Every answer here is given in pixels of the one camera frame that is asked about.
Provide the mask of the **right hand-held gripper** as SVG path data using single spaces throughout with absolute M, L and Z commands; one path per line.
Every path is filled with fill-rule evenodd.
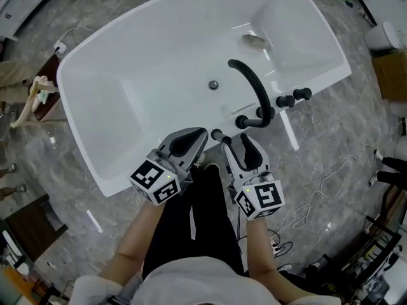
M 246 133 L 240 135 L 244 147 L 244 165 L 240 164 L 231 138 L 222 138 L 222 150 L 226 159 L 226 170 L 232 177 L 228 186 L 231 198 L 247 220 L 256 220 L 274 214 L 285 205 L 280 180 L 276 180 L 270 169 L 270 159 L 262 146 Z M 245 172 L 256 170 L 246 177 Z

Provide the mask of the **person's left forearm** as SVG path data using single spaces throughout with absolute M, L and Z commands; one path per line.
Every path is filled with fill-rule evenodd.
M 145 202 L 121 238 L 116 252 L 101 270 L 101 278 L 121 286 L 141 271 L 164 206 Z

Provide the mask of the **person's right forearm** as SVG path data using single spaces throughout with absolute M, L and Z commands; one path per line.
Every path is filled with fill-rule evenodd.
M 291 288 L 294 285 L 277 271 L 265 219 L 247 222 L 247 264 L 249 276 L 267 288 Z

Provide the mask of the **white rectangular bathtub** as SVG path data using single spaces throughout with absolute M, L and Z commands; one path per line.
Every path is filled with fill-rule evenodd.
M 254 71 L 272 105 L 351 74 L 312 0 L 151 0 L 61 61 L 64 110 L 104 196 L 128 189 L 129 175 L 168 134 L 203 127 L 232 137 L 239 115 L 256 119 L 258 98 L 230 59 Z

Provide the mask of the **person's left shoe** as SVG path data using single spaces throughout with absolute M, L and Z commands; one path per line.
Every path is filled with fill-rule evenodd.
M 190 170 L 195 171 L 200 166 L 202 166 L 203 162 L 205 161 L 205 153 L 203 152 L 201 155 L 197 156 L 196 159 L 193 161 Z

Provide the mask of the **black curved faucet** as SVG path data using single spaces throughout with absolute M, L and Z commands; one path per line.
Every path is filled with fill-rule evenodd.
M 270 99 L 262 82 L 248 65 L 239 60 L 230 59 L 228 61 L 228 66 L 232 69 L 238 70 L 246 80 L 248 80 L 258 98 L 260 107 L 263 110 L 263 119 L 249 119 L 247 116 L 239 115 L 235 120 L 236 126 L 241 130 L 248 127 L 267 127 L 275 116 L 275 109 L 271 106 Z

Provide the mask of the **person's black trousers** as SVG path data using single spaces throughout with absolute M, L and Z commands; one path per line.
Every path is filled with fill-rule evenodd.
M 245 275 L 237 237 L 228 217 L 220 174 L 196 169 L 193 183 L 169 199 L 155 229 L 142 277 L 188 257 L 212 257 Z

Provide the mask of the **person's white shirt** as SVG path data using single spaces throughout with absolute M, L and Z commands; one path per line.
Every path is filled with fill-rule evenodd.
M 282 305 L 260 282 L 212 257 L 189 257 L 135 275 L 125 286 L 82 276 L 69 305 Z

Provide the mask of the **brown wooden stool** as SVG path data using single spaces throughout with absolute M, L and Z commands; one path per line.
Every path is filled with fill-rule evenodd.
M 60 60 L 56 54 L 53 54 L 42 66 L 34 78 L 36 81 L 41 80 L 41 84 L 47 85 L 53 83 L 57 84 L 57 70 L 60 65 Z M 56 123 L 67 122 L 66 118 L 54 118 L 57 111 L 62 108 L 62 99 L 60 93 L 49 94 L 46 104 L 39 104 L 35 99 L 34 105 L 36 108 L 33 110 L 34 118 L 38 121 L 57 121 Z

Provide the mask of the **black metal rack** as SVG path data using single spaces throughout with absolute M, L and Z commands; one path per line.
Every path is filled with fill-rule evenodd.
M 389 260 L 395 254 L 401 235 L 378 218 L 367 216 L 358 239 L 345 252 L 340 265 L 344 278 L 346 305 L 361 303 L 378 284 Z

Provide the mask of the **cream curved tube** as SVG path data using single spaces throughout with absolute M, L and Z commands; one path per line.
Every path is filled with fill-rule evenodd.
M 38 92 L 48 92 L 48 93 L 58 93 L 59 89 L 54 86 L 53 83 L 44 85 L 41 84 L 41 80 L 33 81 L 29 89 L 29 96 L 24 105 L 22 112 L 20 113 L 18 119 L 14 122 L 10 123 L 10 127 L 16 129 L 21 126 L 33 126 L 33 125 L 43 125 L 45 123 L 56 123 L 57 121 L 38 121 L 36 119 L 29 119 L 30 115 L 32 114 L 32 105 L 34 104 L 35 98 L 38 96 Z

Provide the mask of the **cardboard box with white fittings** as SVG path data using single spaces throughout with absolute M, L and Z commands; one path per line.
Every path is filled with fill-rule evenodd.
M 407 49 L 372 59 L 384 100 L 407 102 Z

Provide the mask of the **dark wooden table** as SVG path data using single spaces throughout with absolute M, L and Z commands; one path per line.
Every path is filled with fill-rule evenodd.
M 68 229 L 52 208 L 47 194 L 9 215 L 5 223 L 31 262 L 35 262 Z

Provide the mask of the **white round bin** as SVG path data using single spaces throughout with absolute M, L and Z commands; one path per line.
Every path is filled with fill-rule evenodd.
M 390 22 L 381 22 L 364 34 L 364 40 L 370 50 L 394 50 L 403 47 L 393 25 Z

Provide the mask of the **chrome shower fitting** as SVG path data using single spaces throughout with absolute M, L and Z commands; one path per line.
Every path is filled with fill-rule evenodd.
M 367 16 L 367 14 L 365 13 L 365 11 L 362 8 L 358 8 L 357 13 L 359 16 L 361 16 L 363 19 L 365 19 L 365 21 L 367 21 L 367 23 L 369 23 L 370 26 L 372 26 L 372 27 L 375 26 L 375 23 L 370 20 L 369 16 Z

